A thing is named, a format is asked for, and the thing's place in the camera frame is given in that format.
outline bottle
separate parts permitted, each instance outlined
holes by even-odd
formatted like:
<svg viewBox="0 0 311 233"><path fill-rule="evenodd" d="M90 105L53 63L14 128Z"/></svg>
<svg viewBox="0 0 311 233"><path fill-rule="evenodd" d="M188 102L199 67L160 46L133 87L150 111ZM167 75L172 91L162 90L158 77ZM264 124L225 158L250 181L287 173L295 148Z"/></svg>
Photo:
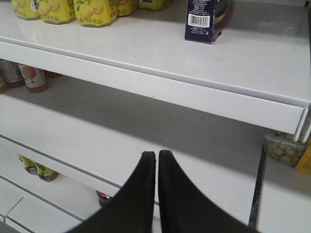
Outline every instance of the bottle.
<svg viewBox="0 0 311 233"><path fill-rule="evenodd" d="M44 71L27 65L18 65L26 86L31 93L40 93L48 89L48 83L44 76Z"/></svg>
<svg viewBox="0 0 311 233"><path fill-rule="evenodd" d="M137 0L115 0L117 7L117 16L130 16L138 9Z"/></svg>
<svg viewBox="0 0 311 233"><path fill-rule="evenodd" d="M25 85L23 76L15 62L0 59L0 71L9 87L15 88Z"/></svg>
<svg viewBox="0 0 311 233"><path fill-rule="evenodd" d="M101 205L101 207L107 205L107 203L110 202L110 200L112 199L111 196L107 195L106 193L102 193L98 190L96 190L96 194L98 196L98 202Z"/></svg>
<svg viewBox="0 0 311 233"><path fill-rule="evenodd" d="M46 23L64 24L76 19L73 0L38 0L41 19Z"/></svg>
<svg viewBox="0 0 311 233"><path fill-rule="evenodd" d="M43 166L42 164L35 163L35 167L38 172L38 177L42 179L43 181L50 182L54 180L58 176L58 172Z"/></svg>
<svg viewBox="0 0 311 233"><path fill-rule="evenodd" d="M8 84L6 84L6 81L0 73L0 94L6 92L7 89L9 89Z"/></svg>
<svg viewBox="0 0 311 233"><path fill-rule="evenodd" d="M12 0L14 13L24 20L40 19L37 0Z"/></svg>
<svg viewBox="0 0 311 233"><path fill-rule="evenodd" d="M18 158L24 163L24 168L25 170L32 175L36 175L37 174L37 169L35 167L35 163L34 161L22 156L22 155L18 155Z"/></svg>
<svg viewBox="0 0 311 233"><path fill-rule="evenodd" d="M83 27L103 27L117 19L115 0L75 0L74 10Z"/></svg>

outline bottle label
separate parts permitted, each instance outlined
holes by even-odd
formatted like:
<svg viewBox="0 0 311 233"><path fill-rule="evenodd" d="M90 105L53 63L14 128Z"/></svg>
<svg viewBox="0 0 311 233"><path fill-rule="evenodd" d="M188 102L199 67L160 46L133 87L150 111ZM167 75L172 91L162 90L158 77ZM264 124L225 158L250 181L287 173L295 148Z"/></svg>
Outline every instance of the bottle label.
<svg viewBox="0 0 311 233"><path fill-rule="evenodd" d="M28 87L39 87L47 82L43 70L21 64L19 64L18 67Z"/></svg>
<svg viewBox="0 0 311 233"><path fill-rule="evenodd" d="M15 83L23 79L23 76L16 63L0 60L0 70L8 83Z"/></svg>

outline barcode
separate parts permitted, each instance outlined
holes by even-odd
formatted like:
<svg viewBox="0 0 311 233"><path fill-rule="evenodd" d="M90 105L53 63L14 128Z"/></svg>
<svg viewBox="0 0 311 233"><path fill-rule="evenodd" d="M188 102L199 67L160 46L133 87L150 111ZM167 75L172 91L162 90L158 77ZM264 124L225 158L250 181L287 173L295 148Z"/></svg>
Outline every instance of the barcode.
<svg viewBox="0 0 311 233"><path fill-rule="evenodd" d="M210 16L195 16L192 14L188 15L188 25L190 26L209 28L209 20Z"/></svg>

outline yellow bottle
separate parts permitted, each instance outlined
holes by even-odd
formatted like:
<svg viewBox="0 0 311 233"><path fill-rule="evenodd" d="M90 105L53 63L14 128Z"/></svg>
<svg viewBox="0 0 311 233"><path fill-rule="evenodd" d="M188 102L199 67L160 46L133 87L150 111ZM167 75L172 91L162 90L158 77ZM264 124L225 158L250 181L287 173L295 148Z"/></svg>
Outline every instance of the yellow bottle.
<svg viewBox="0 0 311 233"><path fill-rule="evenodd" d="M40 19L37 0L12 0L12 7L17 17L21 19Z"/></svg>
<svg viewBox="0 0 311 233"><path fill-rule="evenodd" d="M46 23L64 24L76 19L73 0L39 0L39 13Z"/></svg>
<svg viewBox="0 0 311 233"><path fill-rule="evenodd" d="M74 0L78 22L84 27L103 27L117 18L114 0Z"/></svg>
<svg viewBox="0 0 311 233"><path fill-rule="evenodd" d="M139 8L150 10L164 10L171 4L172 0L138 0Z"/></svg>
<svg viewBox="0 0 311 233"><path fill-rule="evenodd" d="M137 0L115 0L117 7L117 16L130 16L138 8Z"/></svg>

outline brown bottle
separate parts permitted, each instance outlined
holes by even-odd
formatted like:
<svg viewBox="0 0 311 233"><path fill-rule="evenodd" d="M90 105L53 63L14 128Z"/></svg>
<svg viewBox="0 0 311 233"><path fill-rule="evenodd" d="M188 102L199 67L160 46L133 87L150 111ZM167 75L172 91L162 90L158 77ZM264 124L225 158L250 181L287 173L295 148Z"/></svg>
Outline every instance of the brown bottle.
<svg viewBox="0 0 311 233"><path fill-rule="evenodd" d="M0 71L9 87L15 88L25 85L23 76L15 62L0 59Z"/></svg>
<svg viewBox="0 0 311 233"><path fill-rule="evenodd" d="M7 89L9 89L8 84L6 84L6 81L0 73L0 94L6 92Z"/></svg>
<svg viewBox="0 0 311 233"><path fill-rule="evenodd" d="M43 70L22 64L19 64L18 67L29 92L40 93L48 89L49 86Z"/></svg>
<svg viewBox="0 0 311 233"><path fill-rule="evenodd" d="M18 158L24 163L24 168L25 170L32 175L36 175L37 174L37 169L35 167L35 163L34 161L22 156L22 155L18 155Z"/></svg>
<svg viewBox="0 0 311 233"><path fill-rule="evenodd" d="M46 166L43 166L42 164L36 163L35 167L37 169L39 178L42 179L43 181L49 182L54 180L58 176L58 172Z"/></svg>

